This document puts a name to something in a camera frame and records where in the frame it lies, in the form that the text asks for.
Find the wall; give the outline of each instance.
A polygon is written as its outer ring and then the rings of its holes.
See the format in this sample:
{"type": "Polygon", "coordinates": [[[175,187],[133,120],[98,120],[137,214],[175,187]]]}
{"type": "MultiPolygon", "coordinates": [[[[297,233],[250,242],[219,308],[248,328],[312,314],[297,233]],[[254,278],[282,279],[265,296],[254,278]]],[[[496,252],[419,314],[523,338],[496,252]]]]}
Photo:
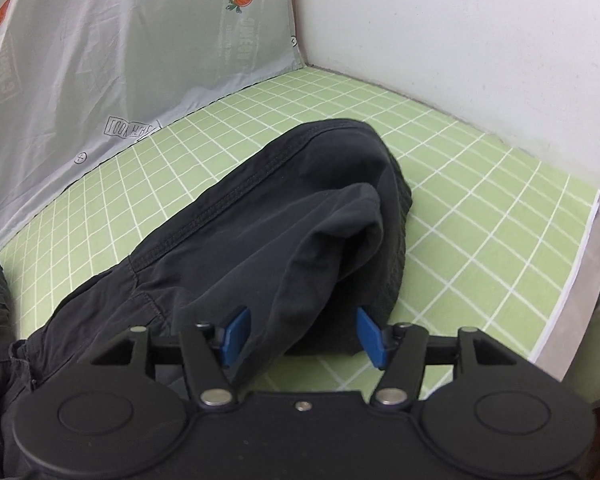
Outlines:
{"type": "Polygon", "coordinates": [[[600,188],[600,0],[297,0],[307,61],[498,134],[600,188]]]}

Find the screw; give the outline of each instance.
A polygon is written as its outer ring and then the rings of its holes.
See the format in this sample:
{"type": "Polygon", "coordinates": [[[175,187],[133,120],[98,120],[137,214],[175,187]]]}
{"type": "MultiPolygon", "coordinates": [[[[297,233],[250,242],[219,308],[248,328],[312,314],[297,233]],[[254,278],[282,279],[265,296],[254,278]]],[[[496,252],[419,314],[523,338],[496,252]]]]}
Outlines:
{"type": "Polygon", "coordinates": [[[229,390],[225,390],[224,388],[212,388],[202,392],[200,400],[207,406],[224,406],[234,400],[234,396],[229,390]]]}
{"type": "Polygon", "coordinates": [[[308,412],[313,407],[312,403],[310,403],[308,400],[298,400],[294,406],[299,412],[308,412]]]}
{"type": "Polygon", "coordinates": [[[376,393],[376,400],[385,406],[402,404],[408,398],[407,392],[400,388],[383,388],[376,393]]]}

